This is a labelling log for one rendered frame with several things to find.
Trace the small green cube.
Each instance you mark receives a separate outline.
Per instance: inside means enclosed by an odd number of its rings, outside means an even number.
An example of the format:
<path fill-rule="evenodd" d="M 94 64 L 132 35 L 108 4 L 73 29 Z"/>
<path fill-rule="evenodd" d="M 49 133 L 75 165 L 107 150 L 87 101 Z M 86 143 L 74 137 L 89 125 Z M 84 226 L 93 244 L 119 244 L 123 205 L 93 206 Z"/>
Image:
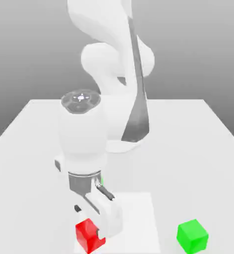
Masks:
<path fill-rule="evenodd" d="M 196 254 L 207 248 L 209 234 L 193 219 L 178 225 L 176 239 L 186 254 Z"/>

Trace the small red cube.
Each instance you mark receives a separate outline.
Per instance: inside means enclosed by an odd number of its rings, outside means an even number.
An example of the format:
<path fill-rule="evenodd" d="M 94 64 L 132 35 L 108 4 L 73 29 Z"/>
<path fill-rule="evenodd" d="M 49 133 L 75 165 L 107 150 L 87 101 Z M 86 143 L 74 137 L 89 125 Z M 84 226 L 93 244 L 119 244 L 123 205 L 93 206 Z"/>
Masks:
<path fill-rule="evenodd" d="M 106 238 L 99 238 L 99 229 L 90 218 L 76 224 L 75 231 L 78 243 L 87 254 L 92 253 L 106 243 Z"/>

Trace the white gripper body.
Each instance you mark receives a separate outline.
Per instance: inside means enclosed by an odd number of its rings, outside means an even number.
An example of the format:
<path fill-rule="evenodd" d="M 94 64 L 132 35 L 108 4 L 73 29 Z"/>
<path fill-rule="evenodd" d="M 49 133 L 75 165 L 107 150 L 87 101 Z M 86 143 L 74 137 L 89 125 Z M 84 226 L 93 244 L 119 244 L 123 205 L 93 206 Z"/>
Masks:
<path fill-rule="evenodd" d="M 119 234 L 123 229 L 122 207 L 107 190 L 94 190 L 85 196 L 74 193 L 75 204 L 92 220 L 98 229 L 106 230 L 105 238 Z"/>

